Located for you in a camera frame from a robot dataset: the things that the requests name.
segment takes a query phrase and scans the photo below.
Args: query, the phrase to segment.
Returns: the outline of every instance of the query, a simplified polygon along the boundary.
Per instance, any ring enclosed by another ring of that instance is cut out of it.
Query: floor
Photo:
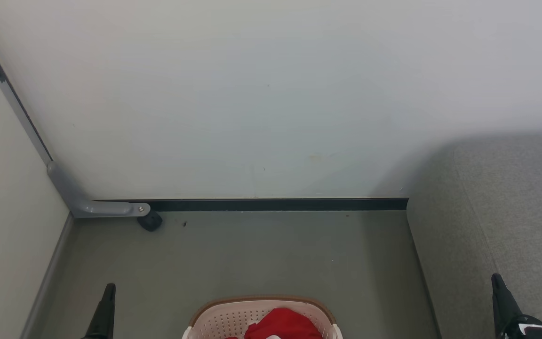
[[[345,339],[436,339],[404,211],[166,212],[78,221],[33,339],[77,339],[116,283],[115,339],[180,339],[210,300],[315,298]]]

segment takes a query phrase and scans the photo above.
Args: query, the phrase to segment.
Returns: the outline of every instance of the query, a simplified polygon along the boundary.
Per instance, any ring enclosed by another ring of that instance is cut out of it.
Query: wall
[[[536,0],[0,0],[0,59],[95,198],[407,196],[542,130]]]
[[[0,339],[21,336],[67,215],[0,90]]]

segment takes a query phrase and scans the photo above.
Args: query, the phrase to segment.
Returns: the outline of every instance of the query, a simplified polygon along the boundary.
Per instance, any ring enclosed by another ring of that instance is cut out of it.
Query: white basket
[[[272,309],[289,308],[308,317],[323,339],[342,339],[327,307],[312,299],[288,296],[257,296],[224,299],[202,307],[191,319],[182,339],[243,339],[250,324],[262,320]]]

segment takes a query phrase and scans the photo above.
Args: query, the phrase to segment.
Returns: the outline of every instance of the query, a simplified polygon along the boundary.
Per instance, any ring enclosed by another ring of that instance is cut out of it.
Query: gray bench
[[[542,320],[542,136],[444,149],[407,216],[443,339],[494,338],[493,273]]]

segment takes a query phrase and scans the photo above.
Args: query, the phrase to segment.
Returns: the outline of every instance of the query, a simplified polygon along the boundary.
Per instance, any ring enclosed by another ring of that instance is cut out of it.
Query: red clothing
[[[323,339],[307,317],[288,308],[273,309],[258,324],[248,326],[244,339],[267,339],[272,335],[281,339]]]

